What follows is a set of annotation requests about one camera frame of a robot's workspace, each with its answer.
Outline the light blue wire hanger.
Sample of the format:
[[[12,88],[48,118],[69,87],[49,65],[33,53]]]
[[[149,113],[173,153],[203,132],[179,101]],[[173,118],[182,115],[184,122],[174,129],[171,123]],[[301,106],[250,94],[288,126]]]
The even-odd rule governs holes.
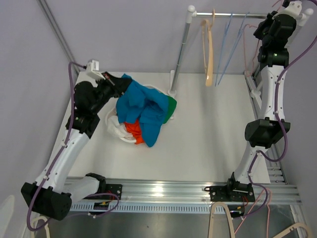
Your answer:
[[[219,74],[220,74],[220,66],[221,66],[221,62],[222,62],[222,57],[223,57],[224,47],[225,47],[225,43],[226,43],[227,33],[228,33],[228,30],[230,28],[230,24],[231,24],[231,21],[232,21],[232,16],[233,16],[233,13],[230,14],[229,21],[226,22],[225,28],[224,28],[223,38],[222,38],[222,42],[221,42],[221,50],[220,50],[220,55],[219,55],[219,61],[218,61],[218,66],[217,66],[217,71],[216,71],[216,79],[215,79],[215,84],[214,84],[215,86],[217,86],[217,80],[218,80],[218,77],[219,77]]]

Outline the orange t shirt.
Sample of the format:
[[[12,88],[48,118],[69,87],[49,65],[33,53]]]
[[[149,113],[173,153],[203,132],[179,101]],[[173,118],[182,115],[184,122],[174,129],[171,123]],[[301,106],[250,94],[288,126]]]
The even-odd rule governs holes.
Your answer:
[[[143,144],[145,143],[143,137],[142,137],[142,130],[140,127],[139,120],[136,119],[134,123],[128,123],[124,122],[127,132],[131,133],[132,136],[135,138],[136,142],[135,144]]]

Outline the white t shirt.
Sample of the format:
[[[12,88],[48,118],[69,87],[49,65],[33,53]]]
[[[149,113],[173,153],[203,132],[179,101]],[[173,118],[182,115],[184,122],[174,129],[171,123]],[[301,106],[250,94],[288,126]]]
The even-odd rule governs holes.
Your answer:
[[[112,108],[106,115],[105,124],[107,132],[113,137],[119,138],[126,143],[135,143],[131,133],[127,132],[125,124],[119,123],[116,108]]]

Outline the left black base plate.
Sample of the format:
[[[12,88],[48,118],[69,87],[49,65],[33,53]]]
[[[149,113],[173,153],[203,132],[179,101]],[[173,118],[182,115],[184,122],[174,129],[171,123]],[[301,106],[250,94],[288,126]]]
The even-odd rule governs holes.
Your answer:
[[[123,185],[121,184],[106,184],[106,185],[102,185],[98,191],[97,194],[100,193],[111,193],[111,194],[115,194],[118,196],[119,200],[121,199],[122,196],[122,188]],[[97,199],[105,199],[105,200],[116,200],[115,197],[110,196],[110,195],[99,195],[97,196]]]

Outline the green t shirt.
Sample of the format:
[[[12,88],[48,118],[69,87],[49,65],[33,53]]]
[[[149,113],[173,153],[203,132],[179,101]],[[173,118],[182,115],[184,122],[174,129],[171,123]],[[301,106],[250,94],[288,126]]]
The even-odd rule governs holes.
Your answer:
[[[168,98],[168,109],[167,109],[167,113],[165,115],[163,124],[166,124],[168,120],[173,116],[173,113],[177,106],[177,101],[173,97],[168,96],[167,98]]]

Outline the aluminium mounting rail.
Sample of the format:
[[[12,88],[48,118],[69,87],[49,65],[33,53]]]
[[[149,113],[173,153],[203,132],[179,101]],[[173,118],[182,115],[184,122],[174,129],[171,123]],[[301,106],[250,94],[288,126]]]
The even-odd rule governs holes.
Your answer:
[[[174,118],[163,125],[151,148],[111,136],[99,112],[92,138],[67,172],[66,185],[93,172],[120,183],[122,203],[208,204],[206,186],[224,185],[246,147],[244,130],[256,112],[243,75],[227,74],[220,85],[206,87],[203,74],[182,73]]]

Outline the beige hanger on floor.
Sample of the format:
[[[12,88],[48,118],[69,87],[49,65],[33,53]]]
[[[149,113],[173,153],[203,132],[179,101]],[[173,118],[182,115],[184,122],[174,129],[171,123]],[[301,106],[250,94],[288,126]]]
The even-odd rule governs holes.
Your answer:
[[[217,208],[221,207],[222,214],[216,213]],[[215,202],[211,206],[209,221],[209,238],[234,238],[235,231],[232,217],[228,206],[223,202]]]

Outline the beige hanger at corner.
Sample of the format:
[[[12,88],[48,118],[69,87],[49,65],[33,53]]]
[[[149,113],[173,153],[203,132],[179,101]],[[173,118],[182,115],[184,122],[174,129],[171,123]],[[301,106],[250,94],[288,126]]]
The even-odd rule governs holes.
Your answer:
[[[304,224],[304,223],[294,223],[291,226],[289,226],[288,228],[286,228],[283,231],[281,231],[280,233],[278,233],[277,235],[275,235],[273,238],[283,238],[286,235],[288,235],[289,233],[291,233],[292,231],[295,231],[295,230],[298,230],[298,229],[303,229],[306,232],[308,238],[312,238],[313,237],[312,230],[306,224]]]

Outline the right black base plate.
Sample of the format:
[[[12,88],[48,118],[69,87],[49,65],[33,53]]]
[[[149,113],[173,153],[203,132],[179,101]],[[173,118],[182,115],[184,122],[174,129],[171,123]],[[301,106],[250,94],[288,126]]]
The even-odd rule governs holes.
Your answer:
[[[210,194],[212,202],[255,202],[255,194],[251,184],[206,186],[204,191]]]

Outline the beige hanger at left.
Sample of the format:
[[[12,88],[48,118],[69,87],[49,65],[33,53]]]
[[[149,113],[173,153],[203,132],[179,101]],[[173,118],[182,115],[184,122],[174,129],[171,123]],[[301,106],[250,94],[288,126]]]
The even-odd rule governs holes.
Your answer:
[[[31,224],[34,225],[36,228],[42,226],[45,231],[45,237],[51,238],[50,228],[48,225],[48,218],[46,218],[45,216],[38,216],[31,221]]]

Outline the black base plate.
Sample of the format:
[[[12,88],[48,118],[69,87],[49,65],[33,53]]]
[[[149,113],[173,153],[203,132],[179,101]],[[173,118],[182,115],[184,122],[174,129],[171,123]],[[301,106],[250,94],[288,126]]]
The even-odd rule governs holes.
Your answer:
[[[206,186],[204,191],[210,194],[212,202],[255,202],[255,194],[251,184]]]
[[[102,185],[98,191],[97,194],[100,193],[111,193],[111,194],[115,194],[118,196],[119,200],[121,199],[122,196],[122,188],[123,185],[121,184],[106,184],[106,185]],[[105,200],[116,200],[115,197],[110,196],[110,195],[99,195],[97,196],[97,199],[105,199]]]

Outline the white plastic basket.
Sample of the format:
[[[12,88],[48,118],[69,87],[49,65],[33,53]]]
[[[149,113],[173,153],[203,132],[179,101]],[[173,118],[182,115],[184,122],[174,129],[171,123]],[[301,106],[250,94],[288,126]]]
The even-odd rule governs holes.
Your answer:
[[[153,147],[176,106],[177,101],[158,88],[133,81],[106,117],[107,130],[114,137]]]

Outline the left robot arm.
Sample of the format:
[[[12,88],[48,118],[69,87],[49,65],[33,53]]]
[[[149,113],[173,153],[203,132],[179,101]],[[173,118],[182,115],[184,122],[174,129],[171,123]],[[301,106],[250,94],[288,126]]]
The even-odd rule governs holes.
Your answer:
[[[82,81],[72,87],[71,114],[65,126],[65,138],[36,180],[24,183],[21,188],[28,205],[27,220],[32,212],[36,212],[61,221],[73,203],[106,196],[106,178],[95,173],[86,174],[72,186],[65,186],[74,162],[97,129],[99,111],[111,98],[123,96],[132,82],[127,75],[115,77],[104,72],[101,76],[96,85]]]

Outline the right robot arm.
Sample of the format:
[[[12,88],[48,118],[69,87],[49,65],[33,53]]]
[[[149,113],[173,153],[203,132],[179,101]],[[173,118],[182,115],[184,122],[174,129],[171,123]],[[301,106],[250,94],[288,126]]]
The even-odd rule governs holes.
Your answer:
[[[242,201],[243,197],[255,200],[253,186],[262,185],[253,178],[256,162],[260,158],[268,159],[266,151],[280,139],[287,139],[290,123],[285,121],[283,111],[283,87],[289,65],[286,44],[296,25],[296,19],[291,14],[273,11],[254,32],[254,36],[262,42],[258,54],[263,82],[261,113],[257,120],[246,125],[244,155],[225,187],[224,196],[229,201]]]

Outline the beige plastic hanger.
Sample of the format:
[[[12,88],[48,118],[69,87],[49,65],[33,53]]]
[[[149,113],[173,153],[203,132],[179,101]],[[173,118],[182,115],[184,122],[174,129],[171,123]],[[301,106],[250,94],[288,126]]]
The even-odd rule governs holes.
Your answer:
[[[204,57],[205,86],[211,87],[213,83],[213,40],[212,27],[215,19],[215,9],[212,11],[212,21],[204,19],[201,22],[202,46]]]

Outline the pink hanger on floor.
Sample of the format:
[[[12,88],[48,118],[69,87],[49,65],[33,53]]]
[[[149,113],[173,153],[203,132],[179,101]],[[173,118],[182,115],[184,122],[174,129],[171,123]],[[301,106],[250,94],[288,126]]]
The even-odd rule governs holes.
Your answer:
[[[263,193],[264,193],[264,190],[262,190],[262,192],[256,198],[255,202],[253,203],[253,205],[251,206],[251,208],[247,212],[247,215],[249,215],[252,212],[253,208],[256,206],[257,202],[260,200],[260,198],[263,195]],[[267,202],[265,203],[265,205],[267,207],[266,235],[265,235],[266,238],[269,237],[268,233],[269,233],[270,203],[271,203],[271,200],[272,200],[272,191],[269,188],[267,188]],[[237,232],[239,231],[239,229],[243,225],[244,221],[245,221],[245,218],[242,218],[242,221],[240,222],[238,227],[235,229],[234,234],[237,234]]]

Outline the blue t shirt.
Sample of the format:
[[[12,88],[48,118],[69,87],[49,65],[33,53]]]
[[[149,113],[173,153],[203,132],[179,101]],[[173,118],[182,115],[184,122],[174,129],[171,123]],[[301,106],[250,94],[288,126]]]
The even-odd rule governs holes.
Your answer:
[[[153,147],[167,113],[168,95],[139,84],[127,74],[121,77],[131,78],[131,84],[116,102],[118,121],[134,123],[138,119],[145,144]]]

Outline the pink wire hanger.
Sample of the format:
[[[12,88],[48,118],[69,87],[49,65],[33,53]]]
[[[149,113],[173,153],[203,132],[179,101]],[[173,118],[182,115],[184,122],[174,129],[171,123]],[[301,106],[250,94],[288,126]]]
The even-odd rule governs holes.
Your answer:
[[[257,25],[247,23],[244,26],[243,31],[243,57],[244,57],[244,71],[248,72],[247,75],[250,76],[252,71],[255,69],[256,57],[258,50],[260,48],[259,40],[248,40],[248,37],[251,37],[251,31],[255,30]]]

